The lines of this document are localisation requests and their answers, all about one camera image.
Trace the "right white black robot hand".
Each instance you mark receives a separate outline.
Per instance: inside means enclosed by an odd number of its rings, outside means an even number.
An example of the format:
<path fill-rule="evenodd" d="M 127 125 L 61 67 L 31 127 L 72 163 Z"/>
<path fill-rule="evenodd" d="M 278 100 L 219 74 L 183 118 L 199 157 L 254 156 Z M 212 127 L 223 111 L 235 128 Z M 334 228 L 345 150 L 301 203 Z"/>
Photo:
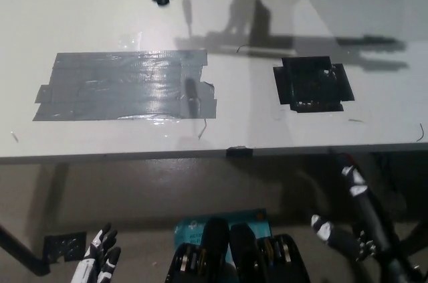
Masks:
<path fill-rule="evenodd" d="M 312 213 L 310 217 L 312 229 L 329 247 L 353 260 L 391 251 L 395 243 L 392 224 L 385 217 L 368 183 L 355 165 L 344 166 L 340 173 L 354 203 L 360 221 L 359 230 L 351 234 L 317 213 Z"/>

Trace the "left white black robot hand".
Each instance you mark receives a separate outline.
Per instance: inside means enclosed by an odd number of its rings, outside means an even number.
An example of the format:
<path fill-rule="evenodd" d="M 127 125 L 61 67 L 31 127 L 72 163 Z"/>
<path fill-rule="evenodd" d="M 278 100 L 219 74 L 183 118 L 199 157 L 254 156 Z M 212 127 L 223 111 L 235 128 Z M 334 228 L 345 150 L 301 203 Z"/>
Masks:
<path fill-rule="evenodd" d="M 78 263 L 71 283 L 111 283 L 121 248 L 116 245 L 117 230 L 107 223 L 90 243 Z"/>

